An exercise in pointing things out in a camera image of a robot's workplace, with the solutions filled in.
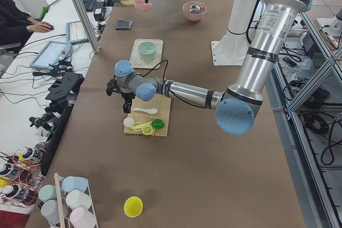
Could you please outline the person's hand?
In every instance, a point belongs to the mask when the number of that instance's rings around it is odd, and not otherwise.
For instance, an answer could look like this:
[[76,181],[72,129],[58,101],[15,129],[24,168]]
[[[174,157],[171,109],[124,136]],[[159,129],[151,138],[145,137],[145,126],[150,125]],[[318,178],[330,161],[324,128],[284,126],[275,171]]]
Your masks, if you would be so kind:
[[37,22],[33,25],[27,26],[27,30],[30,33],[47,33],[50,32],[50,30],[46,29],[44,25],[50,25],[48,22]]

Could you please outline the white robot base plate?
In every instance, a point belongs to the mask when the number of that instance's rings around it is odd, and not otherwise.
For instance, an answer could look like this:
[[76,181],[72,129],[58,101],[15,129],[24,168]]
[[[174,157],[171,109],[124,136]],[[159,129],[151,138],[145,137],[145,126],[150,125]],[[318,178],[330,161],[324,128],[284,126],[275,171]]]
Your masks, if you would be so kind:
[[247,52],[247,42],[211,41],[214,66],[241,66]]

